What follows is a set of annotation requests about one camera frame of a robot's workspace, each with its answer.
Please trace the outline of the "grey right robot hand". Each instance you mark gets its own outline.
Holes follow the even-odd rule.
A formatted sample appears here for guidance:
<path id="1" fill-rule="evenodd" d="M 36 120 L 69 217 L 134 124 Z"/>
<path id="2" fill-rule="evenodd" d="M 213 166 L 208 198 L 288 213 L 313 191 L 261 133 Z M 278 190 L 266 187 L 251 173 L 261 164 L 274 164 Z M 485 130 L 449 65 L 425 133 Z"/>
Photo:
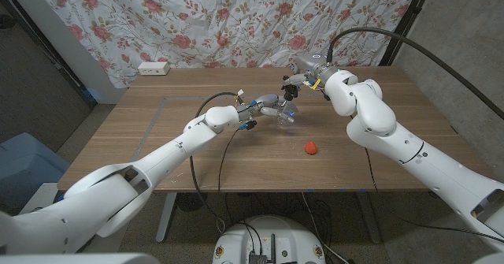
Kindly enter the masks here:
<path id="1" fill-rule="evenodd" d="M 302 54 L 294 57 L 293 70 L 292 76 L 285 76 L 283 79 L 284 90 L 302 84 L 311 89 L 322 89 L 328 79 L 338 71 L 334 65 L 327 63 L 323 54 Z"/>

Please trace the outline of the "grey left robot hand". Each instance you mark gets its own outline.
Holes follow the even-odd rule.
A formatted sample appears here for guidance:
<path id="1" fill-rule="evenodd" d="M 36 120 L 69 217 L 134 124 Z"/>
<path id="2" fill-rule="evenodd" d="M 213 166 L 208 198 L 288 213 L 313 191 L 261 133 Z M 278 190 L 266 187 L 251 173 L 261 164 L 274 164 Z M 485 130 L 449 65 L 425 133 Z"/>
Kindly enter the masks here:
<path id="1" fill-rule="evenodd" d="M 235 107 L 240 123 L 253 121 L 255 117 L 273 117 L 278 125 L 289 125 L 295 122 L 298 108 L 292 101 L 284 97 L 268 94 L 262 95 L 249 103 L 245 103 L 240 96 L 236 97 L 238 105 Z"/>

